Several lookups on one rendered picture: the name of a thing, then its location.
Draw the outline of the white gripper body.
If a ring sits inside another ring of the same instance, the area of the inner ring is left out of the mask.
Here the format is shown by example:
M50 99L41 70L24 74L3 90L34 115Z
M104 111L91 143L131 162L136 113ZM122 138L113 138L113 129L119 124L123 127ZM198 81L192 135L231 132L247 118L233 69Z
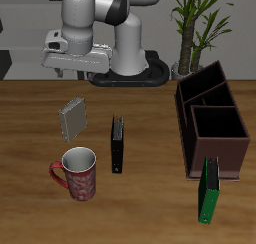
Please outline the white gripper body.
M108 45L94 44L85 56L76 57L44 48L41 64L46 68L71 71L107 73L110 68L112 49Z

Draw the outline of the pale yellow book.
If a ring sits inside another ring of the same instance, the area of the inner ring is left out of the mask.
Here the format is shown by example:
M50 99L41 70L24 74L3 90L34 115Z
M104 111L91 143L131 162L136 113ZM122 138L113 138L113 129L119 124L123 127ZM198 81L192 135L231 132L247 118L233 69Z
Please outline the pale yellow book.
M71 142L87 127L85 99L75 97L58 111L63 140Z

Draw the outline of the black book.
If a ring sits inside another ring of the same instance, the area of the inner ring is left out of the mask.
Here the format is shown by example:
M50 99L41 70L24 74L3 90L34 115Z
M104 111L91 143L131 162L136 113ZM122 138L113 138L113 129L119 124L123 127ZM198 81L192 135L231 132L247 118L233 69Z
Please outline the black book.
M119 174L122 172L123 151L124 151L124 117L114 116L111 130L111 162L112 172Z

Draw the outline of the dark brown desk caddy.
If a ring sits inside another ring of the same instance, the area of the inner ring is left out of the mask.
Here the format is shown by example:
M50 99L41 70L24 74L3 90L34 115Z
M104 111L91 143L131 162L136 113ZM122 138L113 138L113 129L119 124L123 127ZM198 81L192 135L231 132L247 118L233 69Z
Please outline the dark brown desk caddy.
M175 104L186 177L200 179L204 161L212 158L221 180L237 181L250 136L221 64L178 81Z

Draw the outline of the green book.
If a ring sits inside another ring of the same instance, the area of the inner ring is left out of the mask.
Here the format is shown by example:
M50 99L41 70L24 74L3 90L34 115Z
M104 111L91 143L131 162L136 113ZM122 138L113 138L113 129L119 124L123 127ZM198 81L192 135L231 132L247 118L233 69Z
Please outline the green book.
M218 158L205 158L198 187L198 221L210 224L219 197Z

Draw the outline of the dark background block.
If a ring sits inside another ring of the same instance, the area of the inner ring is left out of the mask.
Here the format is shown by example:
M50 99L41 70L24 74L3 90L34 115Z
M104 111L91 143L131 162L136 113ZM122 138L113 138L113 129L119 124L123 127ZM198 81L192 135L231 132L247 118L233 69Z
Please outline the dark background block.
M0 50L0 80L5 78L5 75L12 66L12 59L8 50Z

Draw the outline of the red patterned mug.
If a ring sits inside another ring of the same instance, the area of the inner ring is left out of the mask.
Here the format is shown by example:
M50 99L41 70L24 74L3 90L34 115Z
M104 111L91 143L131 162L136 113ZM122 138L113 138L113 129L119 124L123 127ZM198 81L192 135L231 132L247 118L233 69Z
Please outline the red patterned mug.
M76 201L88 201L96 191L96 155L85 147L68 150L60 162L49 167L51 177L68 189Z

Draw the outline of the green pot plant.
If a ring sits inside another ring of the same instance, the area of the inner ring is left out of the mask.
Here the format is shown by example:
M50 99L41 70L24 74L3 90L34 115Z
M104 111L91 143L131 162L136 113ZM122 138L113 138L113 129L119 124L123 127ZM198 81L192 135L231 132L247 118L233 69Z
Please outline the green pot plant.
M181 80L200 69L201 52L205 48L214 48L212 41L222 34L230 33L231 29L225 29L229 16L213 26L219 9L205 15L205 12L219 0L175 1L178 3L178 7L172 10L170 17L173 18L174 12L181 17L180 20L175 19L175 21L179 27L177 32L181 35L182 41L179 61L171 67L171 78Z

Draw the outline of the flat black base plate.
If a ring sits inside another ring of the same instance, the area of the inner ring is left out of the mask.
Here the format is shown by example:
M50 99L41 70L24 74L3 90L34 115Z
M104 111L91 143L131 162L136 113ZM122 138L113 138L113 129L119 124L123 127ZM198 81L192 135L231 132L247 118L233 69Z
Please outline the flat black base plate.
M154 50L145 51L149 67L133 76L122 76L109 70L107 73L87 73L88 81L98 87L158 87L164 85L170 76L169 67L159 59Z

